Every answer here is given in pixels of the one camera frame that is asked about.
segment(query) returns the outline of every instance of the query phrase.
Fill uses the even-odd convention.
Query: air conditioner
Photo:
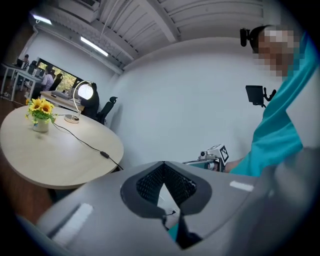
[[[97,0],[59,0],[59,8],[91,23],[98,18],[100,3]]]

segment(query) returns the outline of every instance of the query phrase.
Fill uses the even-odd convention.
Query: tube light
[[[102,53],[104,56],[107,57],[109,55],[107,52],[105,52],[104,50],[102,50],[101,48],[99,48],[98,46],[96,46],[95,44],[93,44],[92,42],[88,41],[87,39],[85,39],[82,36],[81,36],[81,41],[86,43],[87,45],[91,46],[92,48],[96,49],[98,52]]]
[[[38,21],[42,21],[44,23],[48,23],[48,24],[52,25],[51,21],[49,19],[47,19],[47,18],[38,16],[38,15],[34,15],[34,14],[32,16]]]

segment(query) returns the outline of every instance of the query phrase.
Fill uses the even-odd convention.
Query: white flower pot
[[[49,123],[45,123],[45,120],[38,119],[38,123],[33,125],[33,130],[39,133],[46,133],[49,130]]]

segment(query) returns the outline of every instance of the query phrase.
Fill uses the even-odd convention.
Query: lamp base
[[[66,120],[69,123],[73,123],[73,124],[79,123],[79,118],[76,117],[75,115],[72,115],[72,114],[66,114],[64,116],[64,120]]]

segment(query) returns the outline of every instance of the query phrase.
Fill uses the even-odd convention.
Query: desk
[[[112,172],[117,165],[99,152],[77,140],[64,129],[49,124],[49,131],[32,130],[25,119],[28,106],[16,108],[8,114],[0,129],[0,146],[12,169],[21,177],[38,186],[67,190]],[[55,107],[59,114],[56,124],[71,131],[90,146],[106,152],[119,163],[124,146],[119,137],[106,126],[80,115],[79,123],[64,120],[70,110]]]
[[[42,91],[42,92],[40,92],[40,93],[41,93],[41,99],[42,99],[42,98],[45,98],[45,99],[46,99],[47,101],[49,101],[49,102],[58,104],[58,105],[60,105],[60,106],[62,106],[62,107],[67,108],[68,110],[72,110],[72,111],[77,112],[77,109],[76,109],[75,104],[74,104],[73,101],[68,100],[68,99],[61,98],[61,97],[59,97],[59,96],[53,97],[53,96],[51,95],[51,91]],[[79,109],[79,112],[80,112],[80,114],[81,114],[81,111],[83,111],[83,110],[85,109],[85,107],[82,106],[82,105],[80,105],[80,104],[78,104],[78,103],[76,103],[76,105],[77,105],[77,107],[78,107],[78,109]]]
[[[2,86],[1,86],[1,94],[4,94],[4,88],[5,88],[5,83],[6,83],[6,78],[8,75],[8,71],[12,70],[12,76],[11,76],[11,80],[14,78],[14,73],[17,70],[23,71],[23,69],[21,67],[17,67],[13,64],[7,64],[7,63],[1,63],[1,66],[3,66],[5,68],[5,72],[4,72],[4,77],[3,77],[3,81],[2,81]]]
[[[12,102],[14,101],[14,98],[15,98],[16,86],[17,86],[17,82],[18,82],[18,77],[19,76],[23,77],[22,86],[24,84],[25,79],[29,79],[30,81],[33,82],[32,86],[31,86],[31,89],[30,89],[30,93],[29,93],[29,100],[31,100],[32,93],[33,93],[33,91],[35,89],[36,82],[41,83],[42,80],[43,80],[42,78],[38,78],[38,77],[32,76],[31,74],[29,74],[25,70],[22,70],[22,69],[17,70],[16,71],[16,77],[15,77],[14,84],[13,84],[12,96],[11,96],[11,101]]]

